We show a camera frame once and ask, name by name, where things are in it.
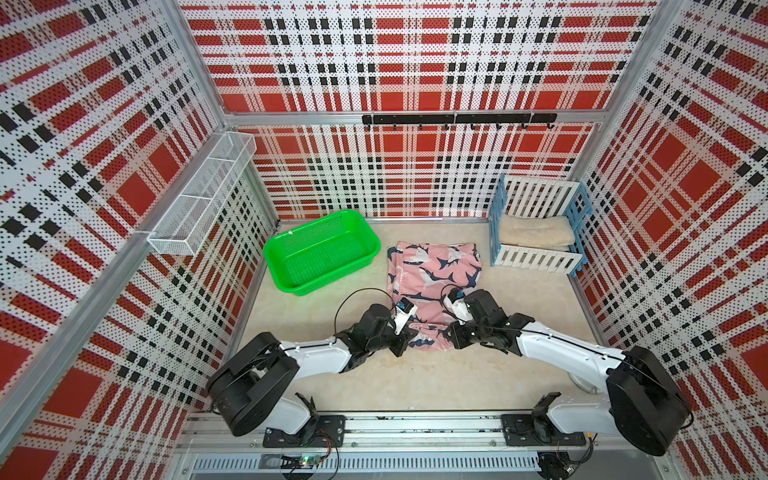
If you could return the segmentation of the aluminium front rail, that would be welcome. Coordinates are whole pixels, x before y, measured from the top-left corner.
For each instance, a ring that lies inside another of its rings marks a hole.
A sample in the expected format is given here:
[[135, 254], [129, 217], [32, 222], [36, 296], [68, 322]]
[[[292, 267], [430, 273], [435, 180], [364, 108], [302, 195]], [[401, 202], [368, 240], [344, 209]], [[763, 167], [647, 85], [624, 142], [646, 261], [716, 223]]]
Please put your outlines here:
[[[354, 451], [494, 451], [578, 450], [587, 446], [584, 433], [552, 435], [542, 443], [534, 434], [531, 414], [514, 411], [333, 412], [320, 415], [321, 447], [339, 441], [343, 453]], [[298, 447], [287, 434], [270, 427], [235, 437], [215, 414], [195, 414], [178, 447], [196, 452], [235, 452]]]

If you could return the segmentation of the green circuit board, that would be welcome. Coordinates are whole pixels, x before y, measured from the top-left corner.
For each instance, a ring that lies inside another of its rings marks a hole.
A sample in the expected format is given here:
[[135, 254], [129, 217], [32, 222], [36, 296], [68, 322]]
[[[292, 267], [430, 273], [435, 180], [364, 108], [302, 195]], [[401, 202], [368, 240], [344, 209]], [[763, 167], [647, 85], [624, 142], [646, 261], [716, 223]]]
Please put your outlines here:
[[324, 461], [323, 456], [319, 455], [300, 455], [300, 456], [281, 456], [281, 469], [299, 470], [313, 469]]

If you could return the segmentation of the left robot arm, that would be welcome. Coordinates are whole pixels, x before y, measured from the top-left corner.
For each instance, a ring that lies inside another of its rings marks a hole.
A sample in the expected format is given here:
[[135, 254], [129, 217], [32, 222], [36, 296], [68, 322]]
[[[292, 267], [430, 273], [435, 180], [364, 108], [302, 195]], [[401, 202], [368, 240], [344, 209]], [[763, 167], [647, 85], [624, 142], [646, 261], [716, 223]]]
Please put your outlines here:
[[380, 350], [402, 356], [416, 335], [407, 324], [417, 312], [407, 299], [393, 308], [373, 304], [360, 321], [315, 343], [280, 341], [263, 332], [209, 378], [211, 406], [236, 437], [263, 427], [306, 445], [318, 435], [320, 416], [313, 400], [299, 393], [293, 399], [285, 396], [291, 384], [349, 372]]

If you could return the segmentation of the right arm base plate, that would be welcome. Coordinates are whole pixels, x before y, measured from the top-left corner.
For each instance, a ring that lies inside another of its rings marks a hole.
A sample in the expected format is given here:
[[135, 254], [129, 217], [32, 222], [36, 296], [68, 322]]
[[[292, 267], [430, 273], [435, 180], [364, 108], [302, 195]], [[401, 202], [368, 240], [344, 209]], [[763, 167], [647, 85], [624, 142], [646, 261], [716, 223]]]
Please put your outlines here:
[[502, 433], [510, 447], [586, 446], [583, 433], [562, 433], [546, 417], [532, 413], [509, 413], [501, 416]]

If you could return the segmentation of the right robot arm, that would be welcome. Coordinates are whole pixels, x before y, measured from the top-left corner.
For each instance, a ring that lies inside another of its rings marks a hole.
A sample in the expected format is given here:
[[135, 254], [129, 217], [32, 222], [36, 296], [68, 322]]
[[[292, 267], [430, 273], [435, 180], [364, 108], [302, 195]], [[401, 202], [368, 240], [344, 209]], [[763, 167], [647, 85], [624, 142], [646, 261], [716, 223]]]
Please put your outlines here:
[[638, 450], [663, 456], [692, 420], [689, 401], [647, 348], [591, 344], [560, 333], [533, 317], [506, 314], [486, 290], [455, 287], [443, 299], [455, 320], [445, 336], [455, 349], [480, 345], [538, 360], [568, 373], [582, 396], [551, 392], [531, 411], [536, 435], [619, 435]]

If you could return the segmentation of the blue white slatted crate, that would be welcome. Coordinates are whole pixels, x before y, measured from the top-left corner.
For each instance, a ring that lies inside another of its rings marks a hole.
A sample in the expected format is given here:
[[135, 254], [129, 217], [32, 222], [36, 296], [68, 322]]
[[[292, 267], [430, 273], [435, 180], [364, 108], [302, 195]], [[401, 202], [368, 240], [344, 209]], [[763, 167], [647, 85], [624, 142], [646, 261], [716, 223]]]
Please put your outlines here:
[[501, 176], [488, 211], [492, 264], [574, 277], [587, 263], [580, 232], [591, 214], [580, 182]]

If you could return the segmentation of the pink shark print shorts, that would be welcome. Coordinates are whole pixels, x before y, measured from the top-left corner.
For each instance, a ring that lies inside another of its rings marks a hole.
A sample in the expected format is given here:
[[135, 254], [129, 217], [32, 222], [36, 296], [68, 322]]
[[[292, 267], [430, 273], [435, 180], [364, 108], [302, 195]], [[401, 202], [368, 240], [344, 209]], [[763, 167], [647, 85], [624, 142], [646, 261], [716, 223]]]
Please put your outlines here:
[[387, 250], [387, 290], [396, 301], [405, 298], [416, 312], [406, 327], [416, 333], [408, 346], [424, 351], [448, 351], [453, 344], [443, 331], [456, 318], [443, 299], [455, 288], [478, 286], [483, 263], [474, 243], [430, 244], [398, 242]]

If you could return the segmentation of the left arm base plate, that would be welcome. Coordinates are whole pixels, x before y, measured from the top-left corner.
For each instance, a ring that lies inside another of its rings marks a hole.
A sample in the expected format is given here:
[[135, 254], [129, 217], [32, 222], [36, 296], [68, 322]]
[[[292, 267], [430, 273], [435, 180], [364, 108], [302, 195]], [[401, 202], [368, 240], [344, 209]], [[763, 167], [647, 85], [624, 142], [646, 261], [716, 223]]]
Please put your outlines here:
[[345, 436], [346, 417], [344, 415], [318, 415], [310, 420], [295, 434], [268, 428], [262, 446], [267, 449], [277, 448], [331, 448], [341, 447]]

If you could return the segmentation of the green plastic basket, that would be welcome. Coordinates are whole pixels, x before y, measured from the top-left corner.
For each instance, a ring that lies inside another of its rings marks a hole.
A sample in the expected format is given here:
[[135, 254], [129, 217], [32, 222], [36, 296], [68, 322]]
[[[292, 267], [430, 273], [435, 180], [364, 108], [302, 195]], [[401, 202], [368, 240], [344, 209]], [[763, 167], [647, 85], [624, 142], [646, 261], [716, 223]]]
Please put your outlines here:
[[366, 219], [343, 210], [274, 236], [264, 256], [276, 287], [303, 296], [370, 265], [380, 249]]

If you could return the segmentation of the beige folded towel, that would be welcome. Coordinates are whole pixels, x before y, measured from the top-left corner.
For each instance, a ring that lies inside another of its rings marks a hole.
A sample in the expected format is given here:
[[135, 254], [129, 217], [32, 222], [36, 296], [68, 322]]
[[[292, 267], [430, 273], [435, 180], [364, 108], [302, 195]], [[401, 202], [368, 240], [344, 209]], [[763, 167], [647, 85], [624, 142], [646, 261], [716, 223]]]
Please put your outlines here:
[[504, 215], [499, 223], [503, 244], [530, 248], [565, 248], [575, 243], [575, 234], [565, 216], [520, 218]]

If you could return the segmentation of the black wall hook rail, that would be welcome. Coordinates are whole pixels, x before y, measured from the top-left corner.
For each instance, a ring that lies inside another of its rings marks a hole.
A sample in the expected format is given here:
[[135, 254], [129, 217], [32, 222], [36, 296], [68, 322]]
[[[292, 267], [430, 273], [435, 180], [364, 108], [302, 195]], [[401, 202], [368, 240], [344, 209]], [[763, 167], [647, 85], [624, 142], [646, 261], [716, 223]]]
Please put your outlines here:
[[558, 118], [557, 113], [454, 113], [454, 114], [368, 114], [361, 117], [362, 123], [368, 125], [520, 125], [543, 124], [553, 125]]

